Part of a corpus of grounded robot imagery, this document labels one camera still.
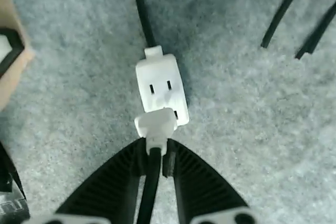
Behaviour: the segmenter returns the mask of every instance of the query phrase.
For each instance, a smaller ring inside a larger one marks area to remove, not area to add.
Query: gray carpet
[[[281,0],[146,0],[176,55],[191,121],[174,138],[214,166],[264,223],[336,219],[336,20],[313,56],[293,56],[335,0],[295,0],[268,50]],[[37,57],[1,112],[1,141],[32,215],[54,211],[136,139],[135,64],[145,40],[134,0],[15,0]],[[161,180],[152,223],[177,223]]]

